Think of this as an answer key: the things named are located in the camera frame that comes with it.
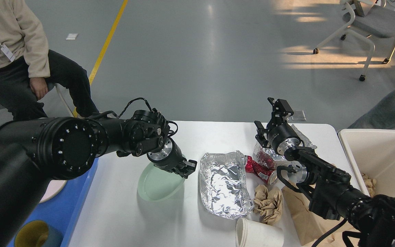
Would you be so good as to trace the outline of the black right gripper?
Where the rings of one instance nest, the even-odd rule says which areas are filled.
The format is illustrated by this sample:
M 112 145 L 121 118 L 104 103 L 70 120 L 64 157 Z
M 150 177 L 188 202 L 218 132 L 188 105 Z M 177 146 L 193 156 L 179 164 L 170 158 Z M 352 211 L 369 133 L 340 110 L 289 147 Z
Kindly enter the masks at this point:
M 287 100 L 273 97 L 268 97 L 267 100 L 272 106 L 271 119 L 267 128 L 260 121 L 254 121 L 257 131 L 255 138 L 260 147 L 269 148 L 270 144 L 278 155 L 283 156 L 287 149 L 301 145 L 301 138 L 287 122 L 294 115 L 294 111 Z

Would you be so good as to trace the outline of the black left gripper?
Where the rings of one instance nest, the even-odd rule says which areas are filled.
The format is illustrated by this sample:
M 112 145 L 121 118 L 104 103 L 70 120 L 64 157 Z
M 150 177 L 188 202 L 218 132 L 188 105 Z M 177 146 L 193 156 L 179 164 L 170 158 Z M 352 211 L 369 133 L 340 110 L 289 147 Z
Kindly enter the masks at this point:
M 169 173 L 175 173 L 187 179 L 196 170 L 197 161 L 186 160 L 180 147 L 167 138 L 163 148 L 157 153 L 148 153 L 147 157 L 155 167 Z

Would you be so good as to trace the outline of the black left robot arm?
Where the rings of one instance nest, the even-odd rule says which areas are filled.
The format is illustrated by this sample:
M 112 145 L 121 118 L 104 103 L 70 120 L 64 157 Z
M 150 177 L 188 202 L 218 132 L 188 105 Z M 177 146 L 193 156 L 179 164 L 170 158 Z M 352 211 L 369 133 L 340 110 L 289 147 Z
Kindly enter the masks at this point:
M 36 208 L 53 180 L 84 175 L 97 157 L 146 155 L 155 167 L 182 178 L 196 170 L 171 138 L 170 121 L 155 108 L 130 119 L 113 111 L 74 117 L 11 121 L 0 126 L 0 247 Z

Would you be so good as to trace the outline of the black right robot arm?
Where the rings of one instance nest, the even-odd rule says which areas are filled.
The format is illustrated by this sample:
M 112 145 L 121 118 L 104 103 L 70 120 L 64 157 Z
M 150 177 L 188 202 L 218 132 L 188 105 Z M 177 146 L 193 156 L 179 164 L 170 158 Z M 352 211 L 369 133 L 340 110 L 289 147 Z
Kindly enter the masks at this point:
M 343 220 L 318 238 L 316 247 L 345 223 L 356 232 L 344 231 L 342 239 L 347 247 L 350 238 L 359 239 L 359 247 L 395 247 L 395 197 L 376 195 L 369 197 L 350 184 L 351 175 L 319 158 L 313 148 L 306 147 L 302 139 L 288 124 L 294 114 L 286 100 L 268 98 L 273 110 L 266 127 L 255 121 L 256 139 L 263 148 L 274 150 L 287 161 L 297 161 L 301 168 L 279 166 L 276 174 L 292 191 L 304 194 L 309 210 L 328 220 Z

